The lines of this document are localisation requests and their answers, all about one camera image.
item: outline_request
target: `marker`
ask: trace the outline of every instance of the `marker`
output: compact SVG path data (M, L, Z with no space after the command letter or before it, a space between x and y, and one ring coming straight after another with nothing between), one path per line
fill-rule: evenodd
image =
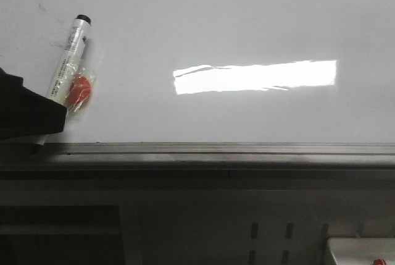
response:
M73 83L74 75L78 71L82 53L85 48L86 36L91 28L91 19L85 15L78 15L74 19L69 38L62 57L52 77L46 97L61 105L65 105L67 95ZM41 135L35 141L33 153L37 153L44 145L46 135Z

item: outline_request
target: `white surface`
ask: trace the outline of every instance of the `white surface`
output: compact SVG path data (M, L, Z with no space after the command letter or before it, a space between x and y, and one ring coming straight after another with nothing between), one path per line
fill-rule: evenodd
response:
M384 259L395 265L394 238L331 238L328 242L335 264L372 265Z
M52 141L395 142L394 0L0 0L0 66L44 95L77 14L92 102ZM199 65L337 61L335 85L177 95Z

